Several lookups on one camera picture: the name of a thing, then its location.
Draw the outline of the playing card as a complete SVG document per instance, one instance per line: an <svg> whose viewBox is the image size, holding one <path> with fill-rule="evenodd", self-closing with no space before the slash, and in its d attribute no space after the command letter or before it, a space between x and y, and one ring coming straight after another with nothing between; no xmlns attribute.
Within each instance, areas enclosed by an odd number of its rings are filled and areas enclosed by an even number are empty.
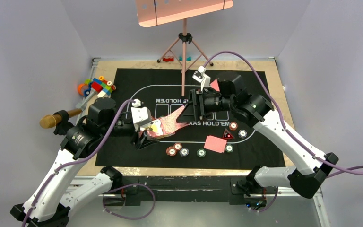
<svg viewBox="0 0 363 227"><path fill-rule="evenodd" d="M217 153L224 153L227 140L215 136L207 136L204 149L210 150Z"/></svg>
<svg viewBox="0 0 363 227"><path fill-rule="evenodd" d="M189 125L189 123L185 123L185 122L178 123L176 121L177 118L182 113L182 111L184 110L184 108L185 108L185 106L182 105L181 107L176 109L171 114L159 118L159 120L161 122L161 129L162 129L164 135L174 134L179 129L182 129Z"/></svg>
<svg viewBox="0 0 363 227"><path fill-rule="evenodd" d="M214 81L212 81L212 82L210 83L210 87L211 87L212 89L214 89L215 91L217 91L217 92L219 92L219 91L220 91L220 89L219 89L219 84L218 84L217 79L215 79Z"/></svg>

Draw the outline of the blue poker chip stack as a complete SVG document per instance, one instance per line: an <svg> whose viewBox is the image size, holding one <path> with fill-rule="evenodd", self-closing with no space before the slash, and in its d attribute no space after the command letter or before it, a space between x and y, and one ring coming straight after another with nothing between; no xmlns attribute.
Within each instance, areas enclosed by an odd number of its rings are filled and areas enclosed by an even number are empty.
<svg viewBox="0 0 363 227"><path fill-rule="evenodd" d="M179 154L182 156L182 157L186 157L188 154L189 154L189 150L187 148L182 148L180 151L179 151Z"/></svg>

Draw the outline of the green poker chip stack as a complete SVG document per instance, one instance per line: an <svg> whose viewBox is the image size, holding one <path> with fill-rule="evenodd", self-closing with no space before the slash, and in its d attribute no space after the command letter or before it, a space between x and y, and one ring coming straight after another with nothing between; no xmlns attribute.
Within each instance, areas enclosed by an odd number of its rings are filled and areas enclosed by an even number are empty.
<svg viewBox="0 0 363 227"><path fill-rule="evenodd" d="M198 157L205 157L206 156L206 151L203 148L198 149L197 150L197 156Z"/></svg>

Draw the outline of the red poker chip stack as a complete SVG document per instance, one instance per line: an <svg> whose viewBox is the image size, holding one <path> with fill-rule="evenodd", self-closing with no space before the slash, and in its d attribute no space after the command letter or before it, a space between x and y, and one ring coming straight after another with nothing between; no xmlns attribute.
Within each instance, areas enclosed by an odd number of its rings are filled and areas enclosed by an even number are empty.
<svg viewBox="0 0 363 227"><path fill-rule="evenodd" d="M177 154L177 149L173 146L170 146L166 149L166 154L168 156L175 156Z"/></svg>

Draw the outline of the black red all-in triangle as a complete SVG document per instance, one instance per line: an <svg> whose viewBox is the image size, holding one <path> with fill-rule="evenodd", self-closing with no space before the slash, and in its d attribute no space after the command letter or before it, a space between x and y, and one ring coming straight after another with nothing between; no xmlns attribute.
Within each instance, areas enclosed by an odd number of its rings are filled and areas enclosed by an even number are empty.
<svg viewBox="0 0 363 227"><path fill-rule="evenodd" d="M233 139L235 139L235 137L228 129L225 129L223 132L223 135L222 135L222 139L233 140Z"/></svg>

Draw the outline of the playing card deck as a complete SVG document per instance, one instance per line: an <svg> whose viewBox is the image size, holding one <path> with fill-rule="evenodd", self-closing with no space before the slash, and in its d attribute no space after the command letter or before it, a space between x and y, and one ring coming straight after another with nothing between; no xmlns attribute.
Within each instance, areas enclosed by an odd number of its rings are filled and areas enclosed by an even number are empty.
<svg viewBox="0 0 363 227"><path fill-rule="evenodd" d="M174 132L166 131L159 119L152 119L151 122L140 126L142 131L147 131L148 136L154 139L162 139L174 135Z"/></svg>

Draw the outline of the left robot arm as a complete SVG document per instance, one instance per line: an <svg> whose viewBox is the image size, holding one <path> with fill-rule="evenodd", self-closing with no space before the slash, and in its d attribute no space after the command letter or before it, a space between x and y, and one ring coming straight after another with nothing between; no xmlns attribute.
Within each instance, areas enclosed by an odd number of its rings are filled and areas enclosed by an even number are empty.
<svg viewBox="0 0 363 227"><path fill-rule="evenodd" d="M93 198L102 193L121 192L127 186L123 175L107 166L78 189L67 189L79 170L95 156L110 137L130 136L137 148L153 141L139 128L151 121L149 110L138 99L117 105L111 98L98 98L77 124L61 121L55 134L64 136L56 159L32 196L14 205L11 215L24 227L64 227L70 218Z"/></svg>

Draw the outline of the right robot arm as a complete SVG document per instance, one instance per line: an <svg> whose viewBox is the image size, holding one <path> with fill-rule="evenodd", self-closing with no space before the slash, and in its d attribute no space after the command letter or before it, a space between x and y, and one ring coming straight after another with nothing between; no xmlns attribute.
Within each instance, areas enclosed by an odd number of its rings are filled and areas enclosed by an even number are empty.
<svg viewBox="0 0 363 227"><path fill-rule="evenodd" d="M200 89L190 91L189 100L176 119L178 123L198 122L211 113L229 111L264 135L293 162L291 167L254 167L246 177L247 194L266 187L289 187L307 199L314 196L338 162L335 154L313 148L283 120L270 101L262 95L250 94L240 75L229 71L220 74L216 79L219 88L214 89L201 66L193 73L193 79L200 83Z"/></svg>

